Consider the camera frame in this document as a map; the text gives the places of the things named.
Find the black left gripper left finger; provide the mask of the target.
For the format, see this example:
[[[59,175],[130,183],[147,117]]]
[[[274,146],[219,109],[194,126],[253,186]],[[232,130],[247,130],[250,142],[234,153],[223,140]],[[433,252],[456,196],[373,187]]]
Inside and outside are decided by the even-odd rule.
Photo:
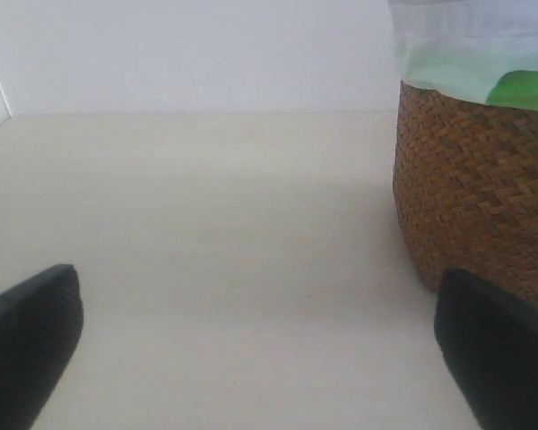
[[[56,264],[0,293],[0,429],[29,429],[82,336],[72,264]]]

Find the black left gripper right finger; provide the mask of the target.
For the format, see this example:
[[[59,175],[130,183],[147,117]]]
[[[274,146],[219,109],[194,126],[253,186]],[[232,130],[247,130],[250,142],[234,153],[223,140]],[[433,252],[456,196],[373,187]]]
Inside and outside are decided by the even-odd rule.
[[[434,332],[483,429],[538,429],[538,306],[469,271],[448,269]]]

